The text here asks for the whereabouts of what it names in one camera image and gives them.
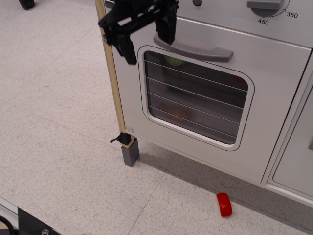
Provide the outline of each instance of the temperature dial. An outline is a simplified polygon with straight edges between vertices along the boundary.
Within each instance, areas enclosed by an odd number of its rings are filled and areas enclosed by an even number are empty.
[[[258,16],[275,15],[283,6],[284,0],[248,0],[246,6]]]

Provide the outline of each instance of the black clip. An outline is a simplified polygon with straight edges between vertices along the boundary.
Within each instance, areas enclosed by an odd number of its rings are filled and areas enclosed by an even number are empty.
[[[128,64],[135,65],[137,59],[131,34],[155,21],[159,38],[172,44],[178,7],[177,0],[115,0],[113,9],[98,24],[104,30],[105,42],[115,46]],[[129,17],[128,23],[118,24]]]
[[[119,136],[115,139],[111,140],[110,143],[113,141],[119,141],[121,144],[128,145],[132,141],[132,136],[130,134],[121,132],[121,134],[119,134]]]

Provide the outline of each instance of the cabinet door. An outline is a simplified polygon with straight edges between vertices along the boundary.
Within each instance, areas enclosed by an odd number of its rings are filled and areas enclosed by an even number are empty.
[[[313,197],[313,92],[294,128],[273,180]]]

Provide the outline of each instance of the tiled floor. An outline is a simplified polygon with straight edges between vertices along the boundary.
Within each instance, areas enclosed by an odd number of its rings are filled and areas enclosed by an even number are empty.
[[[124,166],[93,0],[35,2],[0,0],[1,197],[64,235],[313,234],[312,208],[151,143]]]

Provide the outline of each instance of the oven glass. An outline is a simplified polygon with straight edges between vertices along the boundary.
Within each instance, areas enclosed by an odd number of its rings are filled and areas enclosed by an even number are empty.
[[[248,91],[244,79],[153,51],[144,58],[151,115],[225,144],[236,142]]]

